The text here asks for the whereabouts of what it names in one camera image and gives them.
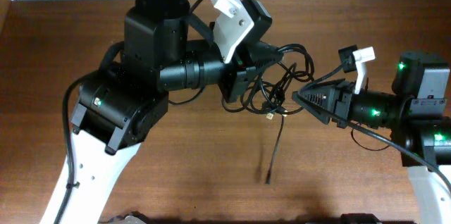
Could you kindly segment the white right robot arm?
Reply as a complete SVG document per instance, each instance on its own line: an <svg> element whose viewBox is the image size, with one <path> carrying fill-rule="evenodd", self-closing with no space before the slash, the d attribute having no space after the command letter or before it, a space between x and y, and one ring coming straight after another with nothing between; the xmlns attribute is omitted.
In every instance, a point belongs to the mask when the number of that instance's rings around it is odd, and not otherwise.
<svg viewBox="0 0 451 224"><path fill-rule="evenodd" d="M324 76L293 93L293 100L323 124L352 127L401 153L419 205L422 223L450 222L450 118L445 90L450 66L437 54L401 54L392 92L368 88L366 63L373 48L339 50L340 69L357 79Z"/></svg>

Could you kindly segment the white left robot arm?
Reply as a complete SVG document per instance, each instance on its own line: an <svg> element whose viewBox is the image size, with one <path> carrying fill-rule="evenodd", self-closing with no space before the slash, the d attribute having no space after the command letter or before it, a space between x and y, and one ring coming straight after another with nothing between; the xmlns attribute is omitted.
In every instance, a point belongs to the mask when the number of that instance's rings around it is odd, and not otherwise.
<svg viewBox="0 0 451 224"><path fill-rule="evenodd" d="M130 159L167 113L169 94L217 85L226 103L249 103L283 53L262 41L272 19L257 0L212 0L209 24L188 0L135 0L124 39L71 84L63 107L66 159L43 223L96 223Z"/></svg>

